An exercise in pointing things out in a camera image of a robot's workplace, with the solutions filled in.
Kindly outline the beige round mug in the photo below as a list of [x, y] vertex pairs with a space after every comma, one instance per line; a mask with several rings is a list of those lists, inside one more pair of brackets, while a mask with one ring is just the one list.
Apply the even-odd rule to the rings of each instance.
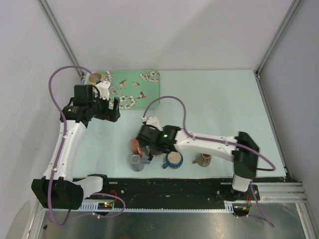
[[104, 76], [99, 72], [94, 72], [92, 74], [89, 74], [88, 77], [88, 83], [90, 85], [96, 85], [97, 83], [104, 80]]

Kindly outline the lilac mug black handle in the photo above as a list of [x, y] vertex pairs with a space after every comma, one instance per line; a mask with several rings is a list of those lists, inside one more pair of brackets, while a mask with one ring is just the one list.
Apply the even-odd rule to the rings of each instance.
[[149, 156], [149, 157], [148, 157], [148, 160], [149, 160], [149, 161], [152, 161], [152, 159], [153, 159], [153, 155], [152, 155], [152, 153], [151, 153], [151, 152], [149, 152], [149, 153], [148, 153], [148, 156]]

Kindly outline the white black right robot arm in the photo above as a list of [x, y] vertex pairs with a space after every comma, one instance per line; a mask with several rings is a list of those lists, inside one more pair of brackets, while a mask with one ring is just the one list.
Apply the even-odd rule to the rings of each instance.
[[225, 137], [190, 133], [173, 125], [158, 129], [143, 124], [136, 139], [140, 147], [148, 146], [161, 153], [192, 151], [232, 162], [234, 174], [230, 193], [237, 200], [248, 194], [250, 182], [256, 177], [260, 148], [242, 131], [237, 136]]

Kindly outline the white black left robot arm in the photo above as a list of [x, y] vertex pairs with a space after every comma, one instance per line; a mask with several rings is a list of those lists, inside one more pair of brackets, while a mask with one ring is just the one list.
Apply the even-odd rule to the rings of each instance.
[[73, 166], [81, 138], [91, 119], [116, 122], [120, 117], [119, 98], [109, 107], [110, 82], [76, 85], [74, 96], [62, 110], [60, 132], [52, 159], [42, 178], [34, 179], [31, 189], [47, 209], [77, 210], [82, 201], [95, 194], [107, 198], [111, 192], [106, 176], [90, 174], [74, 181]]

